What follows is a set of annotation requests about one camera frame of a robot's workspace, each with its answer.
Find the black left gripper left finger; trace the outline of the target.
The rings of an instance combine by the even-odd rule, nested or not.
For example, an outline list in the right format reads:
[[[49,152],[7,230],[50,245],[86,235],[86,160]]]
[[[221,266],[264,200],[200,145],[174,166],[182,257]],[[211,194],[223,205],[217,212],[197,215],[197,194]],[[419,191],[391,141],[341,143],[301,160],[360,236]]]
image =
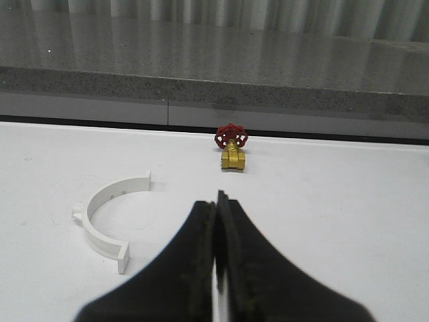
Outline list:
[[[77,321],[211,321],[215,205],[195,202],[162,252],[125,284],[85,305]]]

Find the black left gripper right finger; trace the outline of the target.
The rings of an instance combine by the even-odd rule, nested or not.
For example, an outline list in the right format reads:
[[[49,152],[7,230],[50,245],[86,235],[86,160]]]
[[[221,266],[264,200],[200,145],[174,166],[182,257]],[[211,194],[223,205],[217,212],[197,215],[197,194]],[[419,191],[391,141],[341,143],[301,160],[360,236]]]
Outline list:
[[[363,305],[282,256],[223,191],[217,200],[216,262],[231,321],[373,320]]]

